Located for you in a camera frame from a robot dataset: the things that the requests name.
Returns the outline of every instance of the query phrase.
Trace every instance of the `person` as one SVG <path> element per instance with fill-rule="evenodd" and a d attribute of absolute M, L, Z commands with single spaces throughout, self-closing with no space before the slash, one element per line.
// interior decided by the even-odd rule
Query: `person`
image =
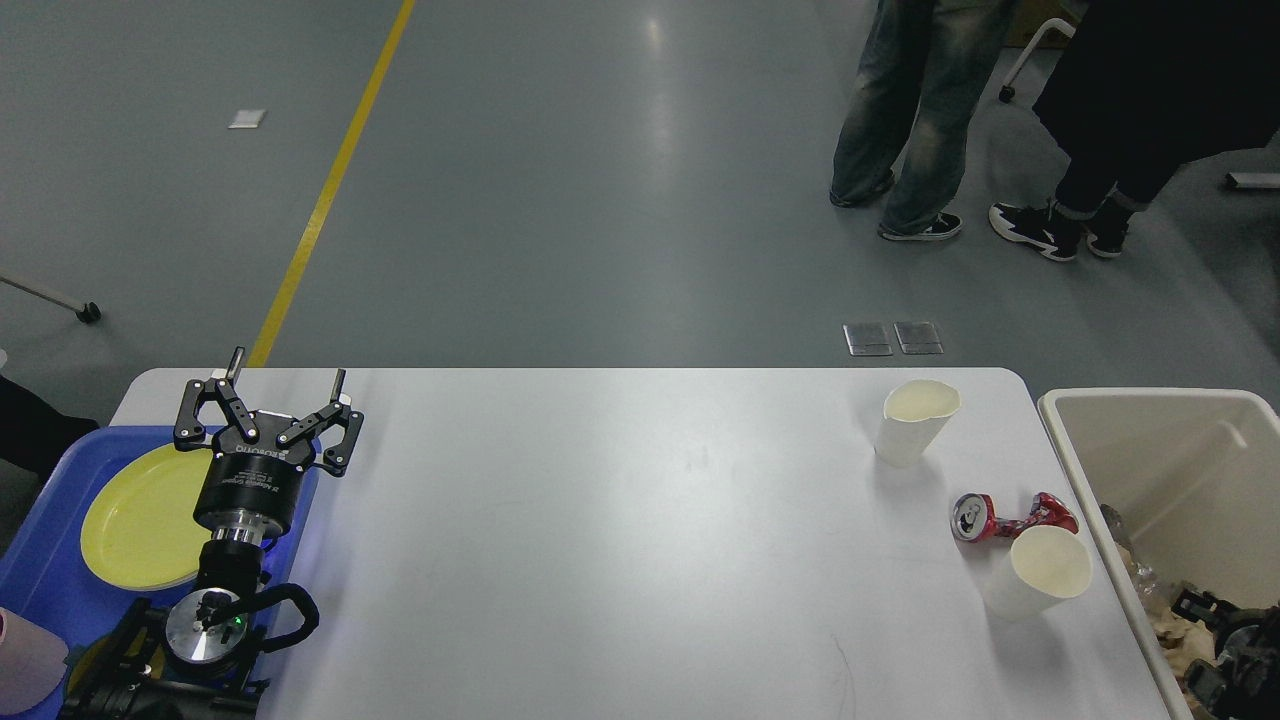
<path fill-rule="evenodd" d="M 965 168 L 974 108 L 996 65 L 1016 0 L 879 0 L 833 158 L 829 200 L 863 206 L 888 193 L 879 234 L 954 237 L 942 209 Z M 891 165 L 902 147 L 902 177 Z"/>
<path fill-rule="evenodd" d="M 0 368 L 6 355 L 0 350 Z M 0 459 L 49 482 L 63 454 L 97 421 L 54 410 L 36 393 L 0 375 Z"/>
<path fill-rule="evenodd" d="M 1178 169 L 1280 128 L 1280 3 L 1093 0 L 1034 105 L 1070 164 L 1043 206 L 992 205 L 996 233 L 1055 261 L 1117 258 Z"/>

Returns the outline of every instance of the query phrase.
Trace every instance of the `caster wheel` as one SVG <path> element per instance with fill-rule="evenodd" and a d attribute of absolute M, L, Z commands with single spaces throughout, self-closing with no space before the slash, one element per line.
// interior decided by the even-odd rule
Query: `caster wheel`
<path fill-rule="evenodd" d="M 90 323 L 96 323 L 99 319 L 101 319 L 102 311 L 97 309 L 96 302 L 90 302 L 88 305 L 84 306 L 83 310 L 76 313 L 76 316 L 79 318 L 79 322 L 90 324 Z"/>

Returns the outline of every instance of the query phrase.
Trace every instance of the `white table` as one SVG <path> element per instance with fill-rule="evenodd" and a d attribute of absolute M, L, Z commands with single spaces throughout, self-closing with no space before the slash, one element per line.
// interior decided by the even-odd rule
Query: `white table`
<path fill-rule="evenodd" d="M 170 424 L 207 377 L 151 370 L 113 424 Z M 870 438 L 916 377 L 964 407 L 896 470 Z M 237 387 L 302 416 L 332 383 Z M 954 501 L 1078 509 L 1007 370 L 352 369 L 346 392 L 367 421 L 291 575 L 323 621 L 261 717 L 1169 716 L 1096 550 L 1082 597 L 984 610 L 1007 542 L 956 543 Z"/>

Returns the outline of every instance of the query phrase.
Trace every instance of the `white paper cup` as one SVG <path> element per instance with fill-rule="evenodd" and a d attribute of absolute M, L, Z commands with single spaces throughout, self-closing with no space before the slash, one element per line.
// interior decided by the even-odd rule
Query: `white paper cup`
<path fill-rule="evenodd" d="M 3 607 L 0 624 L 0 715 L 17 715 L 63 682 L 67 643 Z"/>
<path fill-rule="evenodd" d="M 1025 620 L 1083 593 L 1093 579 L 1089 551 L 1056 525 L 1023 530 L 987 579 L 982 598 L 997 618 Z"/>
<path fill-rule="evenodd" d="M 942 425 L 960 410 L 960 392 L 938 380 L 911 380 L 884 398 L 876 455 L 895 468 L 920 459 Z"/>

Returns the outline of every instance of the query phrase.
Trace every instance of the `black sneaker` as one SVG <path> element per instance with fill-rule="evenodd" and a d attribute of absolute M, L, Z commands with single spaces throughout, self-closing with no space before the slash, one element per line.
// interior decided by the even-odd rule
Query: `black sneaker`
<path fill-rule="evenodd" d="M 858 200 L 841 200 L 836 196 L 836 191 L 833 190 L 827 191 L 827 199 L 831 200 L 831 204 L 836 208 L 861 208 L 864 205 L 869 205 L 873 200 L 888 192 L 888 190 L 893 187 L 893 182 L 897 178 L 893 177 L 893 170 L 890 170 L 888 174 L 884 176 L 884 179 L 873 187 L 870 192 Z"/>
<path fill-rule="evenodd" d="M 1129 234 L 1130 210 L 1125 210 L 1107 199 L 1098 209 L 1098 214 L 1092 220 L 1084 222 L 1084 243 L 1089 252 L 1098 258 L 1119 258 L 1124 246 L 1124 238 Z"/>
<path fill-rule="evenodd" d="M 884 240 L 892 240 L 893 242 L 936 242 L 940 240 L 946 240 L 948 237 L 955 237 L 964 227 L 964 220 L 951 213 L 938 213 L 937 218 L 933 218 L 933 223 L 918 233 L 902 234 L 893 232 L 884 225 L 881 225 L 879 233 Z"/>
<path fill-rule="evenodd" d="M 1083 227 L 1048 208 L 1018 208 L 996 202 L 987 213 L 991 227 L 1009 242 L 1030 245 L 1055 263 L 1075 259 Z"/>

